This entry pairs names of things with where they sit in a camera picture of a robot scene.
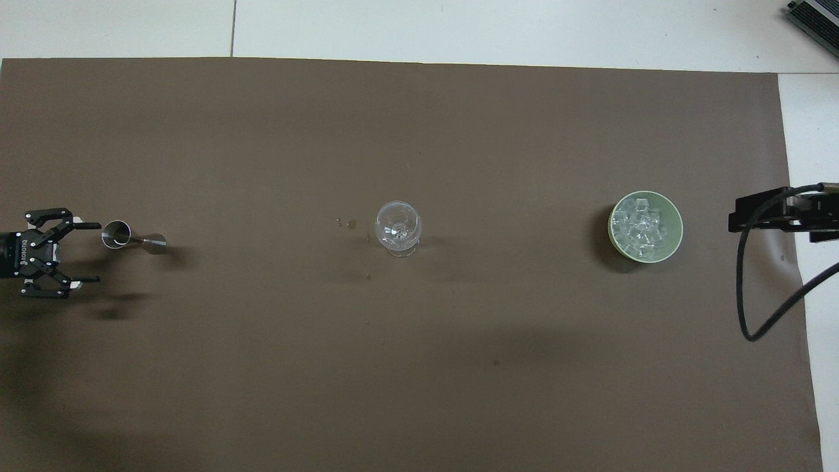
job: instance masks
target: jigger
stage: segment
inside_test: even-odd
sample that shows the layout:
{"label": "jigger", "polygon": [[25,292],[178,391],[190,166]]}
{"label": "jigger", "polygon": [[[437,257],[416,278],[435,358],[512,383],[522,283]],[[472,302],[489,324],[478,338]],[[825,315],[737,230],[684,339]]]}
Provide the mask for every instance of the jigger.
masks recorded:
{"label": "jigger", "polygon": [[162,254],[166,250],[166,238],[163,234],[151,233],[135,236],[128,223],[114,220],[102,230],[102,242],[109,249],[121,249],[129,244],[140,244],[149,254]]}

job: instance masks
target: green bowl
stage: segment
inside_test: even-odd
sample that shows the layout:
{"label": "green bowl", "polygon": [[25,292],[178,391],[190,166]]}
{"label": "green bowl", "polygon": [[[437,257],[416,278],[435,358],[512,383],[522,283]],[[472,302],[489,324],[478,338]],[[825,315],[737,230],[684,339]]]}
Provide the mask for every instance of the green bowl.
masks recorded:
{"label": "green bowl", "polygon": [[[642,260],[635,258],[621,249],[620,246],[618,246],[618,242],[615,241],[615,234],[612,231],[612,217],[615,215],[615,210],[617,210],[621,203],[628,198],[646,198],[649,201],[650,208],[659,209],[661,223],[667,228],[667,246],[665,247],[665,250],[661,251],[659,257],[656,259]],[[681,244],[682,234],[685,230],[684,225],[682,224],[681,214],[679,213],[679,209],[676,208],[676,205],[674,205],[673,202],[664,195],[649,190],[634,191],[618,200],[618,203],[615,204],[612,211],[609,212],[609,219],[606,221],[606,228],[609,232],[609,240],[612,241],[612,246],[614,246],[619,253],[623,254],[628,259],[642,264],[655,264],[656,262],[666,260],[673,255]]]}

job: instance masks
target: clear glass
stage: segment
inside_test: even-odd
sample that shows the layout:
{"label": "clear glass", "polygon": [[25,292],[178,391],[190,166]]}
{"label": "clear glass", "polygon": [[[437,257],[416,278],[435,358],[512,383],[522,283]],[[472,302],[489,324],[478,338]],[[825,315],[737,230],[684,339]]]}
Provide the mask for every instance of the clear glass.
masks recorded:
{"label": "clear glass", "polygon": [[390,254],[412,255],[420,246],[422,220],[408,203],[387,202],[376,215],[376,238]]}

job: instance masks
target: brown paper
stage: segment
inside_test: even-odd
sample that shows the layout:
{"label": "brown paper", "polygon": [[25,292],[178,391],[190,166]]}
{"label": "brown paper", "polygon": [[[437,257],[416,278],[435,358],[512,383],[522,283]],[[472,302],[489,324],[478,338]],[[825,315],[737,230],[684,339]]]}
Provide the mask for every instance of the brown paper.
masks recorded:
{"label": "brown paper", "polygon": [[[5,60],[0,228],[66,206],[3,290],[2,470],[821,470],[798,306],[737,328],[734,200],[787,182],[775,75],[325,60]],[[657,265],[607,212],[685,220]],[[423,218],[389,255],[379,207]],[[338,227],[356,220],[354,229]],[[756,232],[753,327],[799,284]]]}

